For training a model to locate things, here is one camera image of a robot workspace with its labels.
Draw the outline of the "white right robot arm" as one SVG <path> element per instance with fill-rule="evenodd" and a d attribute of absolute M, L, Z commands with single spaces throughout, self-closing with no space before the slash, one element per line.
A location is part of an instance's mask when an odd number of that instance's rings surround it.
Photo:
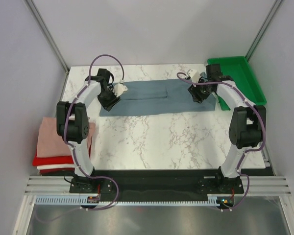
<path fill-rule="evenodd" d="M 258 144 L 264 142 L 266 109 L 250 101 L 231 76 L 223 75 L 219 64 L 207 65 L 206 77 L 196 70 L 189 70 L 186 79 L 191 83 L 188 91 L 193 102 L 202 103 L 210 94 L 215 94 L 232 111 L 228 131 L 231 147 L 220 167 L 223 176 L 214 181 L 217 191 L 227 192 L 232 188 L 231 178 L 241 174 L 246 153 L 256 151 Z"/>

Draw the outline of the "pink folded t shirt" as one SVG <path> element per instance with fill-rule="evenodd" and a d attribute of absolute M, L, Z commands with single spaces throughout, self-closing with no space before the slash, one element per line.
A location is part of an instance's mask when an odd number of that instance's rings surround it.
<path fill-rule="evenodd" d="M 40 158 L 70 156 L 69 147 L 56 132 L 56 118 L 43 117 L 39 128 L 37 155 Z"/>

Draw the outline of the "dark red folded t shirt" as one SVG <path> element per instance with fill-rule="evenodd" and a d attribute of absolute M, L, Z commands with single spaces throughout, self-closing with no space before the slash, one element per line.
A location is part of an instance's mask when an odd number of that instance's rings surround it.
<path fill-rule="evenodd" d="M 39 170 L 41 175 L 48 175 L 48 174 L 62 174 L 67 172 L 74 172 L 74 168 L 55 168 L 55 169 L 42 169 Z"/>

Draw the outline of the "blue grey t shirt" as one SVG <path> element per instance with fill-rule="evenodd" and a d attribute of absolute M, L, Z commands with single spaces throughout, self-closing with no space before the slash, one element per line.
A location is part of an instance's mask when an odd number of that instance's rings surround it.
<path fill-rule="evenodd" d="M 101 117 L 134 117 L 182 112 L 210 112 L 216 99 L 211 94 L 202 103 L 194 102 L 190 84 L 178 79 L 126 82 L 128 88 L 111 111 L 101 108 Z"/>

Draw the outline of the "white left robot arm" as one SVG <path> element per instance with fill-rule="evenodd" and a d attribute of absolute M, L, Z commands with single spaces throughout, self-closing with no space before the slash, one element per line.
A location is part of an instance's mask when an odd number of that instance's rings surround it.
<path fill-rule="evenodd" d="M 127 90 L 122 83 L 114 86 L 112 81 L 114 76 L 109 70 L 99 69 L 97 75 L 85 79 L 82 88 L 69 101 L 60 101 L 56 106 L 56 132 L 69 147 L 74 173 L 83 177 L 80 185 L 86 192 L 94 192 L 98 187 L 97 179 L 92 177 L 95 168 L 88 147 L 90 123 L 87 108 L 96 99 L 104 110 L 111 111 L 120 101 L 115 89 Z"/>

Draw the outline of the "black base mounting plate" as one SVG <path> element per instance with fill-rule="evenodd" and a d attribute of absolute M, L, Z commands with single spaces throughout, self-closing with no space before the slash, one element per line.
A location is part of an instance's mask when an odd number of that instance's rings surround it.
<path fill-rule="evenodd" d="M 225 178 L 218 169 L 95 170 L 92 176 L 73 176 L 70 193 L 99 193 L 108 201 L 186 201 L 244 193 L 240 177 Z"/>

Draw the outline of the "aluminium frame rail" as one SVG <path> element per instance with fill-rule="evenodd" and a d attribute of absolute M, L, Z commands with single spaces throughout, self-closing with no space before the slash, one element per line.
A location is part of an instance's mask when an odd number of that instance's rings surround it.
<path fill-rule="evenodd" d="M 30 176 L 25 187 L 25 195 L 67 195 L 72 177 Z"/>

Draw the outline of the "white folded t shirt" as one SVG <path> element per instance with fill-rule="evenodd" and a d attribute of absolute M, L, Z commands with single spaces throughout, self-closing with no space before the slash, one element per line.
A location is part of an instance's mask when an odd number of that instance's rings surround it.
<path fill-rule="evenodd" d="M 60 169 L 60 168 L 74 168 L 74 164 L 47 164 L 37 166 L 38 170 Z"/>

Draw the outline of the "green plastic tray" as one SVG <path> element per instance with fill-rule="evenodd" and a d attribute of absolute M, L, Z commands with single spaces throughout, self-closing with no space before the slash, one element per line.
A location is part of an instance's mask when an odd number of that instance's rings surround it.
<path fill-rule="evenodd" d="M 267 100 L 261 86 L 244 56 L 209 58 L 207 64 L 220 64 L 222 73 L 231 76 L 250 101 L 256 105 L 266 105 Z"/>

